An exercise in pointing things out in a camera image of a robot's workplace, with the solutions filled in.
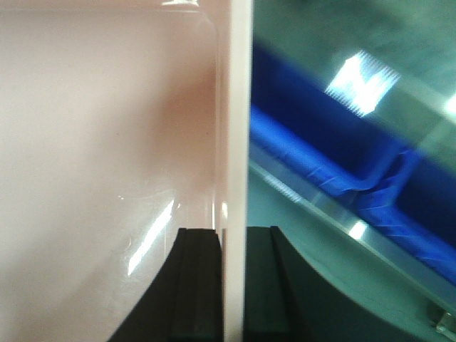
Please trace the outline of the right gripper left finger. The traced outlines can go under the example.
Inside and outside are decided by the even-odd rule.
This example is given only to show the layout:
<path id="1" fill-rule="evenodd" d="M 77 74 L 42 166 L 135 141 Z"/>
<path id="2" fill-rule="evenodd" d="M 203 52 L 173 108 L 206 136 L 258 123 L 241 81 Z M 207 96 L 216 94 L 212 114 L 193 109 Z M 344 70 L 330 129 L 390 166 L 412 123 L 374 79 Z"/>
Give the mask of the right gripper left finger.
<path id="1" fill-rule="evenodd" d="M 213 229 L 181 228 L 111 341 L 222 341 L 222 250 Z"/>

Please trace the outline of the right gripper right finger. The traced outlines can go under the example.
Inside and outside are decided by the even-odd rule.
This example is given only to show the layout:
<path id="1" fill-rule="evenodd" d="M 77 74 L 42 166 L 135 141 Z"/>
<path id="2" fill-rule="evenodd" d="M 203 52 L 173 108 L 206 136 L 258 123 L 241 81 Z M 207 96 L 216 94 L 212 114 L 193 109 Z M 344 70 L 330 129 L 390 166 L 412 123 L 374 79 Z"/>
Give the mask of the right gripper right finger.
<path id="1" fill-rule="evenodd" d="M 326 266 L 247 229 L 245 341 L 444 341 L 443 311 L 378 262 Z"/>

